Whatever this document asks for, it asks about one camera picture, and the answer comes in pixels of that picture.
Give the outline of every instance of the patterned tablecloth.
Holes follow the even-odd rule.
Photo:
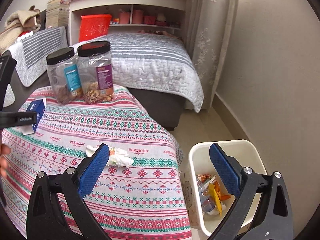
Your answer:
[[[174,137],[149,117],[124,87],[115,85],[115,99],[94,106],[75,101],[59,106],[51,87],[36,90],[47,107],[33,135],[19,128],[3,131],[8,156],[8,178],[3,179],[6,211],[26,235],[28,201],[37,173],[62,173],[85,157],[86,145],[106,143],[127,150],[134,159],[130,168],[107,166],[94,190],[85,197],[93,215],[113,239],[191,239],[187,210],[179,180],[182,152]],[[75,232],[63,195],[63,212]]]

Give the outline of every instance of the gray and white quilt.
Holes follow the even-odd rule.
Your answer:
[[[93,41],[110,41],[115,84],[176,94],[200,111],[202,86],[181,41],[142,33],[108,34]],[[86,42],[75,44],[75,51]]]

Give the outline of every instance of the human hand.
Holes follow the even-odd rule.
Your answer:
[[[8,168],[8,163],[5,158],[5,155],[10,153],[10,148],[2,144],[1,145],[1,152],[0,152],[0,176],[6,178],[7,177],[7,168]]]

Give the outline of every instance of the blue box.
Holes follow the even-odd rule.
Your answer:
[[[26,112],[37,112],[37,123],[32,124],[32,125],[22,126],[21,130],[22,130],[23,135],[33,134],[36,132],[38,124],[43,116],[44,111],[45,111],[45,106],[46,106],[46,99],[45,98],[34,100],[30,103]]]

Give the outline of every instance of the curtain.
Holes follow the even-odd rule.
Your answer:
[[[238,0],[187,0],[184,41],[204,91],[204,109],[210,109],[218,86],[237,3]],[[193,107],[187,103],[186,108]]]

